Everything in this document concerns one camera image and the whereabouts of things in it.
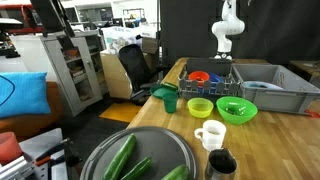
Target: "cucumber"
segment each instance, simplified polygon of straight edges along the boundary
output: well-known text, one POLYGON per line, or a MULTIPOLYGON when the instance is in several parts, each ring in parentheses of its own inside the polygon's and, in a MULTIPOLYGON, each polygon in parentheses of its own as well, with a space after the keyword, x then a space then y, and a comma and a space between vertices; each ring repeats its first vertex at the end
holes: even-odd
POLYGON ((190 176, 190 171, 188 166, 180 165, 170 171, 161 180, 188 180, 190 176))
POLYGON ((103 175, 103 180, 118 180, 119 174, 130 157, 135 144, 136 137, 134 134, 130 134, 126 142, 122 145, 121 149, 111 160, 103 175))
POLYGON ((132 168, 121 180, 135 180, 151 166, 151 157, 146 157, 132 168))

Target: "office chair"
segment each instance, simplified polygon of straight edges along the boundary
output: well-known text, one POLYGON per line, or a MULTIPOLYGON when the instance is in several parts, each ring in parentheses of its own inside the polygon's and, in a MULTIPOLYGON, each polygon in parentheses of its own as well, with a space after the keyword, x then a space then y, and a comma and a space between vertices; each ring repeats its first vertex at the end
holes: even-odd
POLYGON ((141 101, 139 100, 143 97, 150 96, 150 88, 156 83, 159 83, 152 82, 152 79, 166 68, 157 67, 157 70, 152 72, 144 59, 141 48, 136 44, 122 47, 119 50, 118 57, 131 81, 133 91, 131 100, 140 104, 141 101))

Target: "green bowl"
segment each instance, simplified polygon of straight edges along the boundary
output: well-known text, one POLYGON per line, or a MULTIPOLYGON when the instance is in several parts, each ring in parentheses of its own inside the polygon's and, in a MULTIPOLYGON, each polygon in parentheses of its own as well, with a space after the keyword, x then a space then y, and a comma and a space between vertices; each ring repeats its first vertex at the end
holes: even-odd
POLYGON ((239 97, 219 98, 216 105, 222 118, 232 124, 243 124, 258 113, 252 102, 239 97))

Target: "gray plastic bin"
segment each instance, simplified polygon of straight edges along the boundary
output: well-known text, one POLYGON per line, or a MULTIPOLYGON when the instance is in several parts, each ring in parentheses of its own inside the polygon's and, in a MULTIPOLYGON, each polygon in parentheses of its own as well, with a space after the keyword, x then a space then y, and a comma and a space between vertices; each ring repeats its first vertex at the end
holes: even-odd
POLYGON ((258 109, 306 114, 310 103, 320 98, 317 87, 283 66, 234 64, 232 67, 241 83, 238 95, 254 103, 258 109), (245 81, 272 83, 284 90, 245 87, 245 81))

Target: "blue cushion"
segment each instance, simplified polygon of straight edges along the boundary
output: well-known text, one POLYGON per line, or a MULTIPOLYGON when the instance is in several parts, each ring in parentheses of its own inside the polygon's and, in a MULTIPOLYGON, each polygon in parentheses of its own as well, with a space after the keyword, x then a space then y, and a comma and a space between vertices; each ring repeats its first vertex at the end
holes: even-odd
POLYGON ((0 118, 48 114, 46 72, 0 73, 0 118))

